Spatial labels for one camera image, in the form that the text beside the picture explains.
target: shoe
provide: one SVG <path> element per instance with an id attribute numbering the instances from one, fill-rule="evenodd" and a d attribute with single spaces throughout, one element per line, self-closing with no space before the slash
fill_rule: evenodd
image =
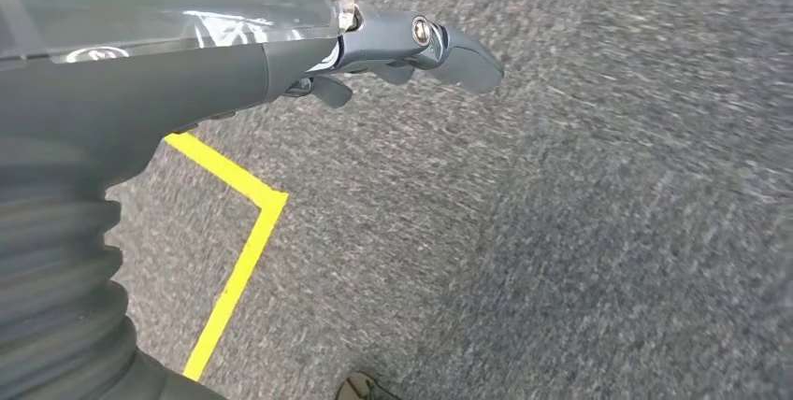
<path id="1" fill-rule="evenodd" d="M 361 372 L 353 372 L 341 384 L 336 400 L 399 400 L 399 398 L 381 388 L 372 377 Z"/>

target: metal screw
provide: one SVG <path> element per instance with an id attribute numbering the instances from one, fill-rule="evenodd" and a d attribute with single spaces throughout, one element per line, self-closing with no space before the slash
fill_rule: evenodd
<path id="1" fill-rule="evenodd" d="M 429 45 L 429 39 L 432 37 L 432 27 L 429 25 L 429 20 L 424 17 L 416 17 L 413 19 L 413 40 L 421 46 Z"/>

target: logo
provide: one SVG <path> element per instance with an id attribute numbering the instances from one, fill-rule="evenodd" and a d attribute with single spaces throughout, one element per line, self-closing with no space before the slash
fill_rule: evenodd
<path id="1" fill-rule="evenodd" d="M 66 55 L 65 61 L 73 64 L 75 62 L 104 61 L 105 59 L 118 59 L 120 57 L 129 57 L 129 53 L 115 47 L 94 47 L 72 51 Z"/>

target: yellow tape line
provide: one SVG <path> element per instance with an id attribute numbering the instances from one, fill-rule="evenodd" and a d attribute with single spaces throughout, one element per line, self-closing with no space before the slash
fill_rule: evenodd
<path id="1" fill-rule="evenodd" d="M 215 351 L 225 326 L 231 319 L 234 307 L 242 296 L 256 263 L 264 252 L 267 240 L 275 228 L 275 223 L 278 221 L 289 195 L 271 189 L 253 174 L 226 159 L 220 152 L 205 145 L 194 136 L 189 134 L 170 135 L 166 137 L 166 143 L 251 199 L 261 208 L 259 217 L 245 242 L 245 247 L 231 271 L 231 276 L 225 283 L 223 292 L 209 314 L 204 330 L 184 366 L 182 374 L 188 379 L 198 380 Z"/>

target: plastic wrap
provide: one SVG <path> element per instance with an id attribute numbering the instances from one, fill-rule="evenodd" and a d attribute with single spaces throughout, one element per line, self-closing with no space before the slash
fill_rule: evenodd
<path id="1" fill-rule="evenodd" d="M 353 0 L 0 0 L 0 59 L 57 63 L 329 38 Z"/>

